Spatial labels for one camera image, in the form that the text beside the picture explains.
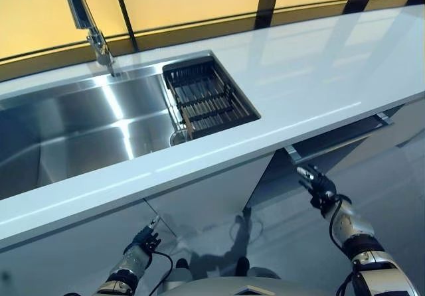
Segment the robot left hand dark glove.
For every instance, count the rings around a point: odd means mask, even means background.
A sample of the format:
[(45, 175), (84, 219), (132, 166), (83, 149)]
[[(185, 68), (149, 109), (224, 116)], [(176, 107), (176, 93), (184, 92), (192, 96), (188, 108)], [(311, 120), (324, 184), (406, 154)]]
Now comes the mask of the robot left hand dark glove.
[(154, 252), (161, 240), (158, 238), (158, 233), (155, 233), (155, 227), (160, 221), (159, 216), (155, 216), (151, 222), (140, 230), (132, 240), (133, 245), (137, 245), (146, 252)]

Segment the robot right hand dark glove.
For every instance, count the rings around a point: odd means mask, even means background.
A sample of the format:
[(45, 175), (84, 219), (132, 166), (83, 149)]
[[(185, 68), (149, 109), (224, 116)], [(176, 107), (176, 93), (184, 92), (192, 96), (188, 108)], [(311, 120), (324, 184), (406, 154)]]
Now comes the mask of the robot right hand dark glove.
[(336, 186), (333, 181), (312, 164), (298, 166), (296, 172), (301, 177), (299, 184), (311, 195), (311, 205), (322, 212), (329, 210), (335, 202), (336, 195)]

